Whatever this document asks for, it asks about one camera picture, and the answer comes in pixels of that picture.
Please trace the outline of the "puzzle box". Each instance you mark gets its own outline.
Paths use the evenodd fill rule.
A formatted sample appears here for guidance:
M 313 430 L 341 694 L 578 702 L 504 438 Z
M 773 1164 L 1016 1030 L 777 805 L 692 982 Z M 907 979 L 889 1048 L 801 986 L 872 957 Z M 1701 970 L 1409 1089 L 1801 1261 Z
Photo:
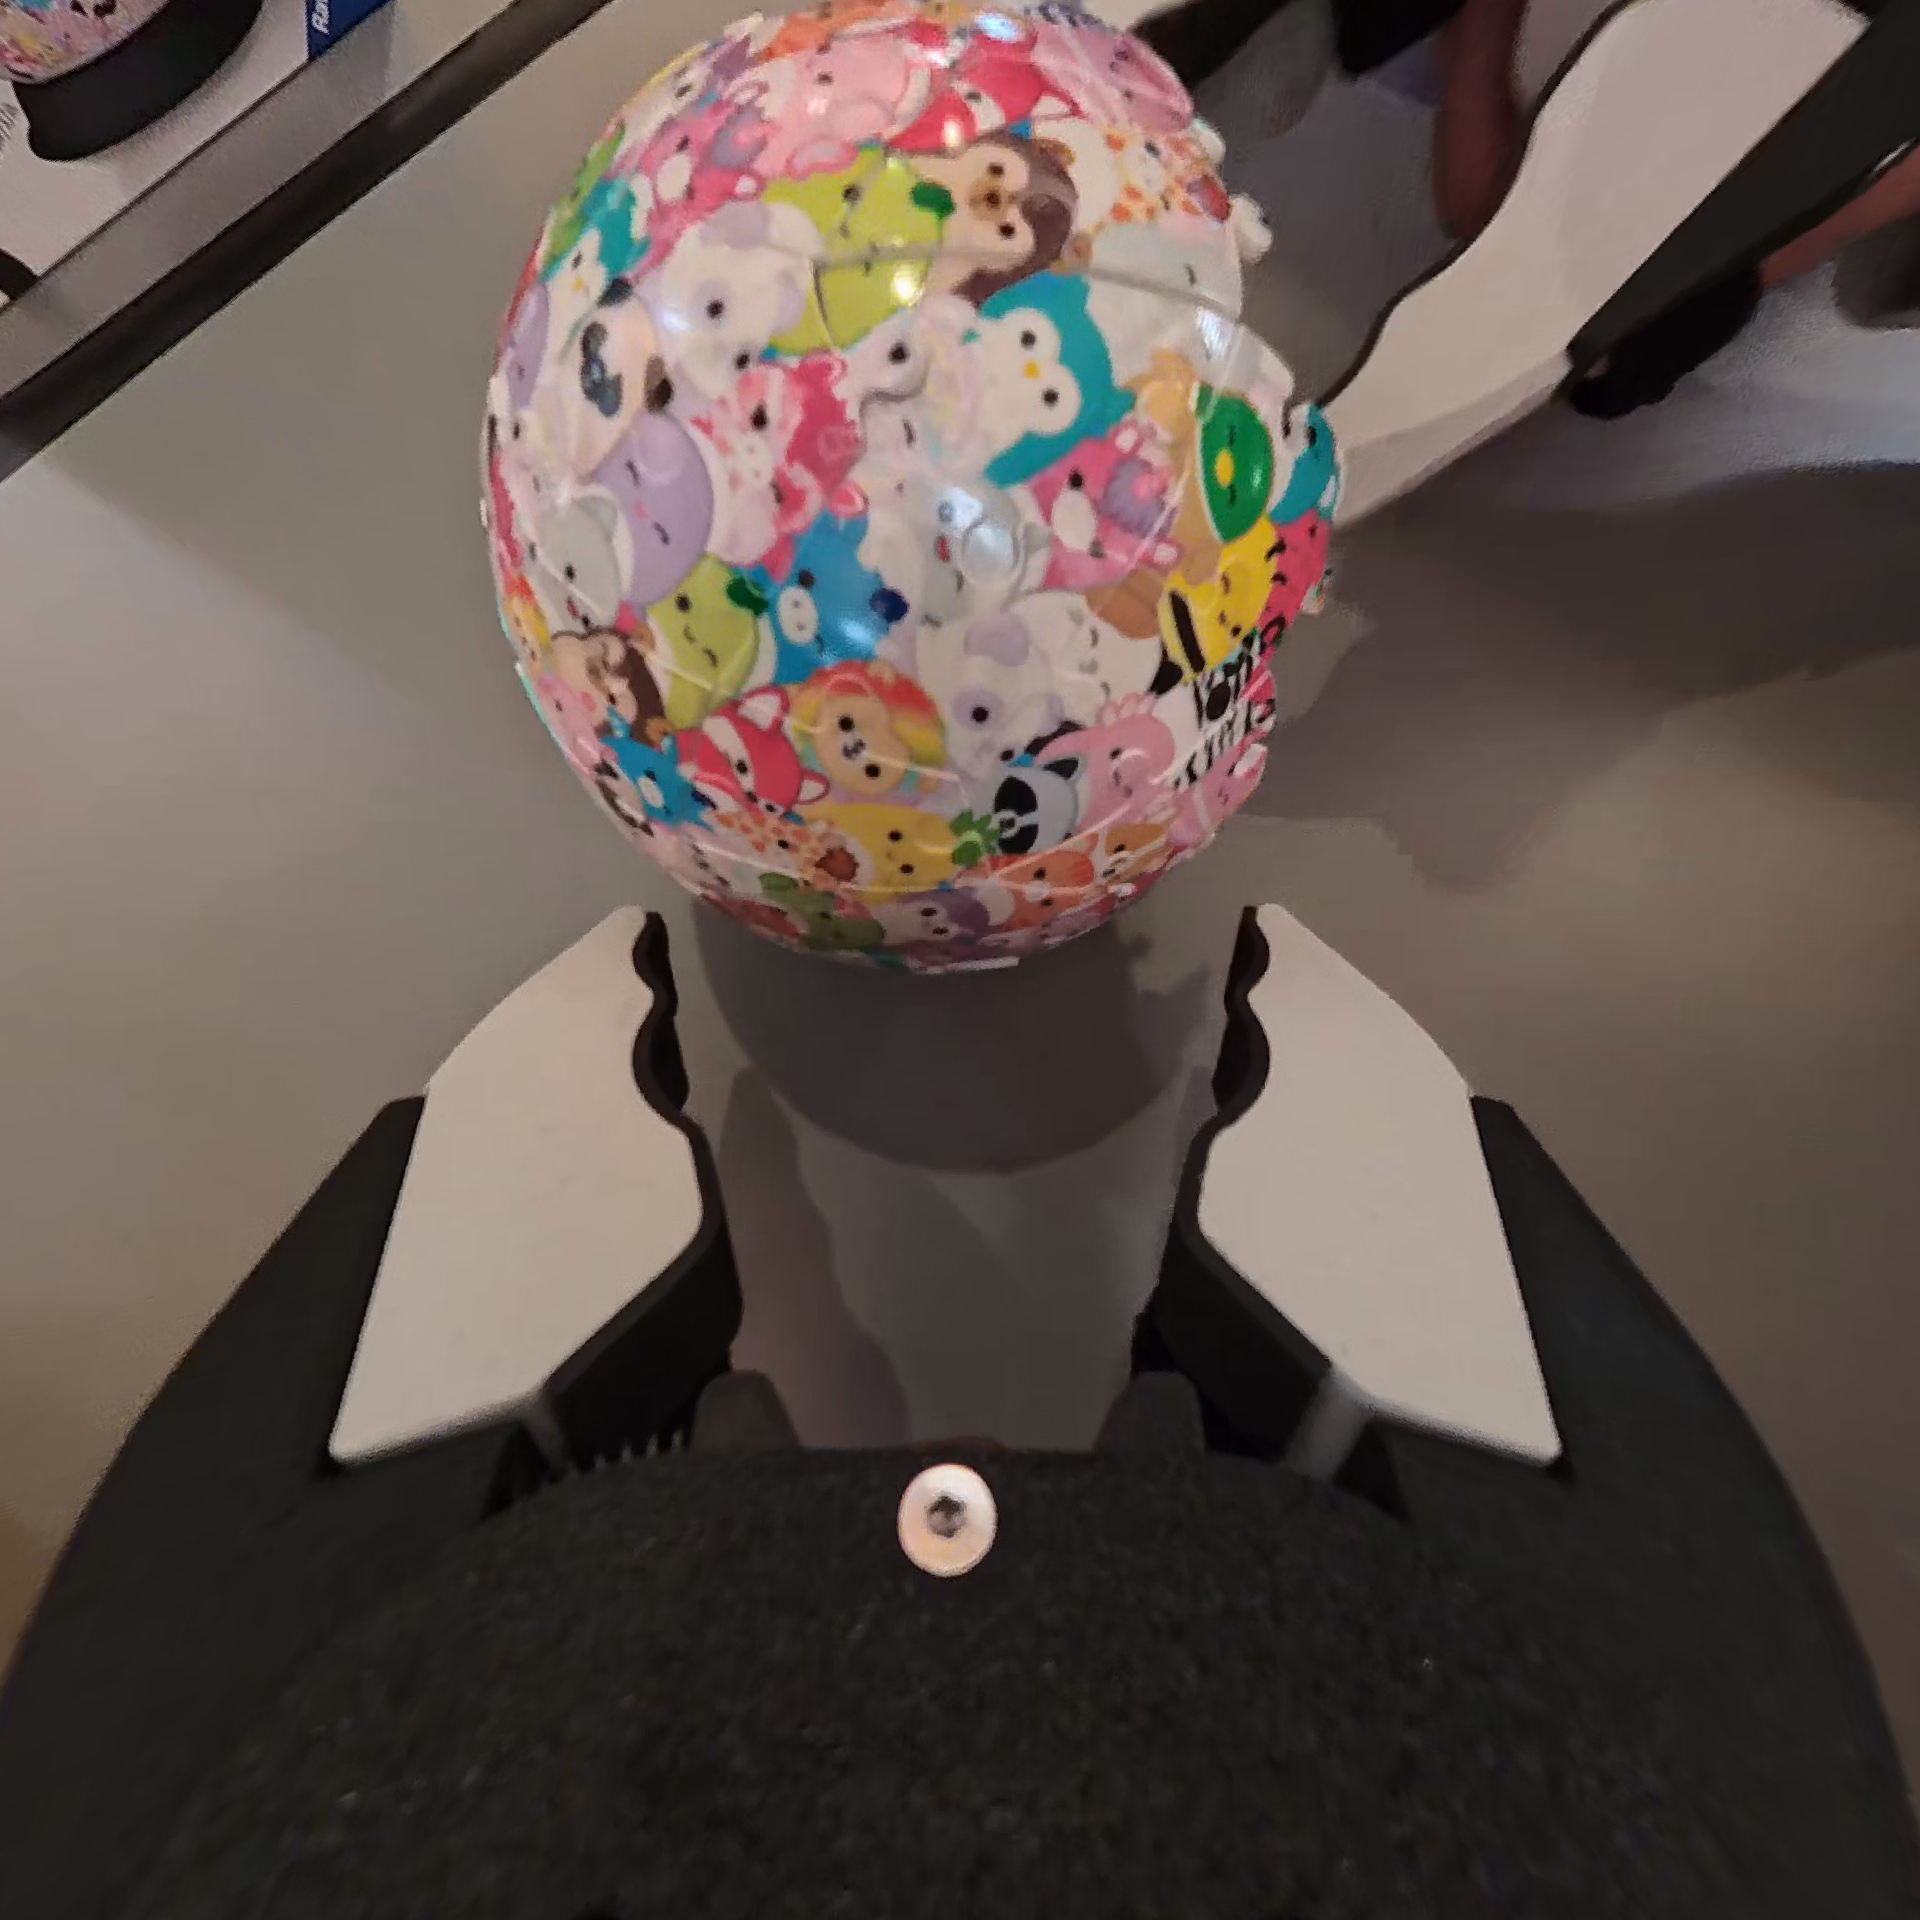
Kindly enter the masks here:
M 5 300 L 382 2 L 5 2 Z

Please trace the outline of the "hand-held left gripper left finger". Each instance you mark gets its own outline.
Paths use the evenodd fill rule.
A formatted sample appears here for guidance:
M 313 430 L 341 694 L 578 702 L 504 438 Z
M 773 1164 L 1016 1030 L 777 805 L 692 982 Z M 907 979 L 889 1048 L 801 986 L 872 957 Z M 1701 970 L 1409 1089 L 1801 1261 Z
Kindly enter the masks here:
M 726 1372 L 742 1298 L 677 1014 L 664 918 L 617 909 L 429 1075 L 336 1466 L 506 1424 L 582 1469 L 682 1429 Z

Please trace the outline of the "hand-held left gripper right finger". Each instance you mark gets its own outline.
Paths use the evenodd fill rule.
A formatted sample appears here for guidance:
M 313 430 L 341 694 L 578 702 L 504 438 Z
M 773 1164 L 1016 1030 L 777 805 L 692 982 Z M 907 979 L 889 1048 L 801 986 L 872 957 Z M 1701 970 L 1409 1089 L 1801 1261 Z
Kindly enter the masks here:
M 1242 909 L 1224 997 L 1149 1293 L 1206 1440 L 1309 1478 L 1378 1427 L 1556 1466 L 1469 1082 L 1276 904 Z

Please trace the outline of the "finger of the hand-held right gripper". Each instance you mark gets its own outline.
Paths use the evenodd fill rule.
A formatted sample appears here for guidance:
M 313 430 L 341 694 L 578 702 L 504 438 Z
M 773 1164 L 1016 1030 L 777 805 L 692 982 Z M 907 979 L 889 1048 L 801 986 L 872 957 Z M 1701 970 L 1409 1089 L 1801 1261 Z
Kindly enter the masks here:
M 1827 2 L 1645 2 L 1555 70 L 1504 203 L 1382 310 L 1322 410 L 1350 528 L 1538 406 L 1573 340 L 1857 43 Z

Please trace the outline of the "colourful puzzle ball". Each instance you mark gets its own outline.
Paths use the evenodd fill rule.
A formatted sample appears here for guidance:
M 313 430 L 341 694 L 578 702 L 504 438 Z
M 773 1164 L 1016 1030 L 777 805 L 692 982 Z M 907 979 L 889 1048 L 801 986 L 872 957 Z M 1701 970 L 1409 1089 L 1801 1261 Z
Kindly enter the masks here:
M 1252 797 L 1331 424 L 1265 214 L 1078 4 L 742 17 L 546 212 L 482 435 L 496 605 L 600 809 L 758 937 L 1077 942 Z

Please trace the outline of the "person's right hand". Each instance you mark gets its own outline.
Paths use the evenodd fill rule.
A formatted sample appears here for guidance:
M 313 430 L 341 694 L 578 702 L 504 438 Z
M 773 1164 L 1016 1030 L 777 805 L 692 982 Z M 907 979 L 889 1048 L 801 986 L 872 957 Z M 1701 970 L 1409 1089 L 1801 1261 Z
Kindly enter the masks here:
M 1452 238 L 1469 238 L 1486 227 L 1520 162 L 1518 60 L 1528 19 L 1528 2 L 1468 2 L 1443 33 L 1432 185 L 1441 225 Z M 1753 317 L 1765 292 L 1809 277 L 1885 229 L 1914 229 L 1916 218 L 1918 153 L 1907 152 L 1827 220 L 1720 277 L 1691 300 L 1672 305 L 1622 347 L 1714 353 Z

